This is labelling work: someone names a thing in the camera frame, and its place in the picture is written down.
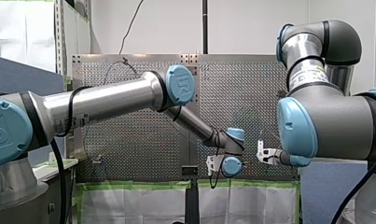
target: metal frame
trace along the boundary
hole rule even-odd
[[[261,63],[270,63],[270,66],[280,66],[278,70],[283,71],[280,69],[282,65],[277,63],[275,57],[272,55],[198,55],[198,54],[168,54],[168,55],[146,55],[146,54],[133,54],[133,55],[74,55],[73,56],[73,88],[76,89],[77,87],[82,85],[82,74],[79,72],[81,67],[81,63],[96,63],[96,62],[104,62],[104,63],[114,63],[118,59],[122,59],[125,57],[131,63],[144,63],[144,62],[169,62],[175,61],[177,63],[181,63],[187,66],[195,76],[196,81],[196,89],[197,94],[193,102],[188,105],[189,109],[193,112],[200,114],[200,99],[201,99],[201,89],[200,89],[200,79],[201,79],[201,68],[200,66],[202,63],[247,63],[250,64],[252,62],[261,62]],[[180,129],[180,132],[183,136],[180,137],[180,146],[181,148],[181,164],[182,165],[198,165],[198,148],[191,143],[191,141],[197,141],[196,137],[190,134],[188,131],[184,129]],[[74,133],[75,138],[75,149],[79,150],[82,148],[82,136],[81,131]],[[70,154],[71,147],[67,147],[67,153]],[[261,179],[261,180],[298,180],[299,175],[297,169],[293,168],[286,168],[286,167],[267,167],[267,165],[260,164],[262,168],[273,170],[276,169],[281,171],[281,175],[244,175],[240,176],[239,178],[248,178],[248,179]],[[186,179],[197,178],[197,176],[185,176]]]
[[[55,37],[56,37],[56,68],[57,73],[64,76],[66,73],[66,55],[65,55],[65,32],[63,19],[63,1],[55,0],[54,18],[55,18]]]

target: silver arm segment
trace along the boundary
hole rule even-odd
[[[188,108],[173,106],[165,110],[164,114],[198,136],[206,146],[225,148],[226,154],[237,156],[241,159],[244,151],[244,141],[236,140],[227,133],[214,130]]]
[[[167,95],[163,95],[158,75],[145,72],[136,80],[80,91],[73,99],[72,128],[83,127],[92,122],[111,119],[144,108],[159,110],[162,106],[171,105],[172,102],[168,100]],[[38,96],[28,91],[23,94],[2,96],[2,98],[25,109],[28,106],[27,101],[32,101],[41,124],[41,127],[34,127],[34,130],[43,129],[47,145],[54,136],[65,132],[69,120],[71,94],[70,91],[50,96]],[[44,144],[30,146],[29,150],[42,147]]]

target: green tape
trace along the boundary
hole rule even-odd
[[[249,186],[277,189],[295,189],[299,186],[299,181],[260,181],[260,180],[242,180],[233,179],[232,186]]]
[[[199,184],[199,188],[211,188],[211,183],[209,179],[199,179],[197,180]],[[219,179],[217,180],[216,187],[230,187],[230,180],[229,179]]]
[[[188,181],[171,182],[135,182],[135,181],[105,181],[101,183],[78,184],[77,187],[83,191],[101,189],[187,189]]]
[[[77,224],[80,224],[82,222],[83,192],[84,190],[77,188]]]
[[[295,222],[299,224],[300,221],[300,182],[296,186],[296,205],[295,205]]]

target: robotic arm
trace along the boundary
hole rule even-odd
[[[358,34],[342,21],[286,25],[278,36],[277,59],[287,68],[289,90],[278,103],[283,149],[302,158],[368,161],[332,224],[356,194],[356,223],[376,223],[376,88],[349,92],[361,51]]]
[[[165,111],[207,146],[225,148],[225,170],[237,175],[242,168],[242,130],[216,136],[213,128],[182,106],[190,102],[194,92],[192,74],[186,67],[174,65],[166,72],[145,72],[136,80],[118,84],[44,97],[29,91],[0,96],[0,165],[48,145],[54,136],[71,128],[151,108]],[[239,161],[238,167],[227,166],[234,164],[230,161]]]
[[[0,96],[0,220],[11,218],[5,204],[24,207],[45,195],[47,185],[37,183],[27,160],[27,152],[55,144],[55,136],[66,136],[73,128],[110,119],[144,108],[165,112],[195,133],[207,146],[226,149],[222,170],[228,177],[242,171],[244,131],[226,133],[209,127],[183,105],[195,92],[193,75],[182,65],[165,72],[145,72],[136,80],[100,87],[84,87],[73,92],[38,96],[21,92]],[[41,206],[47,214],[47,204]],[[31,219],[27,223],[37,223]]]

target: metal pole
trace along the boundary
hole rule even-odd
[[[202,46],[202,53],[208,54],[208,0],[202,0]]]

